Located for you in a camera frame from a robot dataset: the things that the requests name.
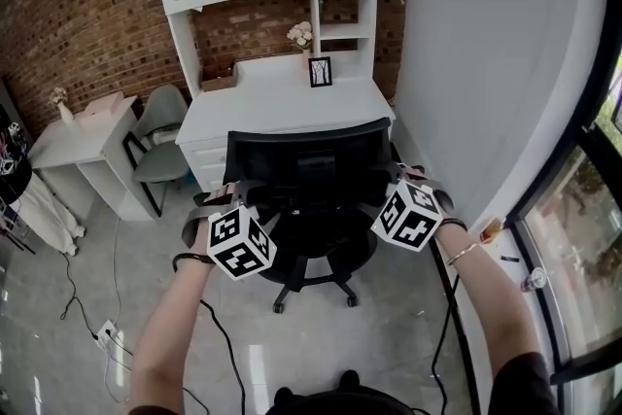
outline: white wall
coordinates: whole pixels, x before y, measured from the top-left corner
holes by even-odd
[[[408,0],[394,138],[408,160],[418,149],[469,224],[491,213],[520,159],[512,195],[491,208],[505,215],[552,151],[592,67],[604,8],[605,0]],[[556,122],[523,156],[545,108],[557,110]]]

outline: chair armrest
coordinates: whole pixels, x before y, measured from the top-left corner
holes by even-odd
[[[133,143],[144,155],[147,153],[147,148],[141,143],[140,140],[136,138],[136,135],[134,135],[133,132],[130,131],[127,133],[127,135],[125,135],[125,138],[123,139],[123,148],[125,149],[125,153],[127,154],[127,158],[129,159],[132,168],[136,169],[138,163],[136,162],[136,158],[134,157],[134,154],[129,147],[130,142]]]

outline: tiled floor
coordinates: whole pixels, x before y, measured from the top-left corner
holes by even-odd
[[[130,350],[173,277],[172,257],[185,249],[181,225],[195,191],[196,186],[169,190],[164,216],[156,224],[119,225],[119,326]],[[80,252],[71,259],[71,274],[94,329],[117,313],[112,273],[116,223],[107,206],[97,205],[86,221]],[[104,388],[105,356],[90,338],[77,303],[65,321],[58,318],[71,296],[65,260],[51,248],[37,246],[36,256],[9,250],[6,302],[0,301],[0,386],[11,403],[2,408],[31,414],[40,403],[44,415],[121,413],[122,405]],[[259,276],[233,282],[213,272],[204,298],[231,336],[248,393],[247,413],[263,413],[281,386],[298,394],[330,389],[348,368],[356,369],[369,387],[432,415],[440,412],[430,364],[446,300],[430,252],[415,255],[381,246],[351,287],[361,299],[358,308],[347,308],[345,294],[328,284],[291,294],[285,314],[275,315],[271,305],[279,286]],[[113,354],[131,364],[127,354]],[[450,399],[447,413],[470,413],[453,326],[439,371]],[[117,398],[126,398],[128,375],[122,367],[110,362],[107,382]],[[203,308],[190,346],[186,387],[215,415],[240,413],[225,340]],[[186,410],[205,413],[188,396]]]

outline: black office chair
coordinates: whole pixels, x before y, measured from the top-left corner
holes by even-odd
[[[289,292],[327,282],[348,295],[348,306],[358,305],[347,282],[376,249],[368,211],[382,206],[397,174],[390,125],[385,118],[328,132],[229,132],[225,183],[256,182],[246,199],[258,208],[261,225],[280,215],[270,232],[275,260],[260,274],[284,285],[275,313],[283,313]],[[332,273],[306,278],[307,262],[324,257]]]

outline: black sleeve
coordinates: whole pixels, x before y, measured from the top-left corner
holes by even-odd
[[[544,358],[527,353],[510,360],[495,378],[489,415],[559,415]]]
[[[158,406],[139,406],[130,411],[129,415],[177,415],[177,413]]]

